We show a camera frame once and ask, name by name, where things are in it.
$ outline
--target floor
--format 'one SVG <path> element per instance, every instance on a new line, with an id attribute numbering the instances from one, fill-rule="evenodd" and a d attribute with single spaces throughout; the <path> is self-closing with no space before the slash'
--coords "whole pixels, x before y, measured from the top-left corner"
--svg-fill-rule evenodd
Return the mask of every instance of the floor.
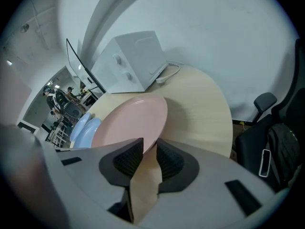
<path id="1" fill-rule="evenodd" d="M 231 155 L 230 159 L 234 160 L 237 162 L 237 154 L 235 151 L 235 139 L 237 138 L 238 135 L 243 133 L 245 130 L 249 129 L 250 126 L 247 125 L 236 125 L 233 124 L 233 141 L 232 141 L 232 150 L 231 150 Z"/>

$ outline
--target black office chair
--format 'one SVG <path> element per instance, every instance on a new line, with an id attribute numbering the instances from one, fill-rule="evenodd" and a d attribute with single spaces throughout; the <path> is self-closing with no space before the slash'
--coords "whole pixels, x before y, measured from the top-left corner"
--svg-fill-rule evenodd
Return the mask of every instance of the black office chair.
<path id="1" fill-rule="evenodd" d="M 239 135 L 236 140 L 237 162 L 253 174 L 258 176 L 262 160 L 262 151 L 267 144 L 267 131 L 275 123 L 284 123 L 295 134 L 301 147 L 301 159 L 305 144 L 305 50 L 304 43 L 300 39 L 295 41 L 295 72 L 292 84 L 285 99 L 274 106 L 271 114 L 268 114 L 259 122 L 263 112 L 276 102 L 272 93 L 264 93 L 256 98 L 254 104 L 258 110 L 254 118 L 254 125 Z M 272 169 L 268 177 L 260 177 L 275 191 L 287 186 L 280 180 L 278 183 Z"/>

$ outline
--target cable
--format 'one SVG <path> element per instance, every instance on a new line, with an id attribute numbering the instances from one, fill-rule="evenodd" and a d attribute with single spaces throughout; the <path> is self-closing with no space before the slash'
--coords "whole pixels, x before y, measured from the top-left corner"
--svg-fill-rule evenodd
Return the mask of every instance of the cable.
<path id="1" fill-rule="evenodd" d="M 174 72 L 174 73 L 172 73 L 172 74 L 170 74 L 170 75 L 167 75 L 167 76 L 164 76 L 164 77 L 159 77 L 159 78 L 157 78 L 157 79 L 156 79 L 156 82 L 157 82 L 158 84 L 163 84 L 163 83 L 165 83 L 165 82 L 167 81 L 167 79 L 169 79 L 170 77 L 172 77 L 173 75 L 177 74 L 177 73 L 180 71 L 180 65 L 177 65 L 177 64 L 174 64 L 174 63 L 171 63 L 171 62 L 175 62 L 175 63 L 179 63 L 179 64 L 181 64 L 181 65 L 184 65 L 184 63 L 182 63 L 182 62 L 173 61 L 173 60 L 170 60 L 170 61 L 167 61 L 167 62 L 170 63 L 169 65 L 177 66 L 178 69 L 177 69 L 176 72 Z"/>
<path id="2" fill-rule="evenodd" d="M 243 128 L 244 128 L 244 126 L 245 126 L 245 124 L 250 120 L 250 119 L 252 119 L 252 118 L 254 118 L 255 117 L 255 115 L 256 115 L 257 113 L 254 113 L 254 114 L 252 114 L 245 122 L 244 122 L 244 124 L 243 124 Z"/>

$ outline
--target white box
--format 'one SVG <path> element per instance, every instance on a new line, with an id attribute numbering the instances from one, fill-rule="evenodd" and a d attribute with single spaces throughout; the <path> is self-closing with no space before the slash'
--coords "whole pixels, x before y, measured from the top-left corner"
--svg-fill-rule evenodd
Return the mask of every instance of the white box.
<path id="1" fill-rule="evenodd" d="M 154 31 L 112 38 L 91 69 L 109 93 L 144 92 L 167 62 Z"/>

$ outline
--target wooden table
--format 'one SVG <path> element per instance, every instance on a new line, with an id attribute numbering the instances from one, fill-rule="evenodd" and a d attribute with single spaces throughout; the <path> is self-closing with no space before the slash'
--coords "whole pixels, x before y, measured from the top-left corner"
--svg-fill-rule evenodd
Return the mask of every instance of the wooden table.
<path id="1" fill-rule="evenodd" d="M 176 70 L 177 67 L 169 66 L 161 76 Z M 168 105 L 167 122 L 161 138 L 230 156 L 233 138 L 230 109 L 221 90 L 208 75 L 190 66 L 182 66 L 165 85 L 159 86 L 154 82 L 146 92 L 163 96 Z M 103 120 L 114 108 L 138 94 L 105 93 L 89 112 L 92 117 Z M 154 147 L 145 154 L 131 181 L 135 223 L 157 201 L 158 185 L 161 182 L 162 175 Z"/>

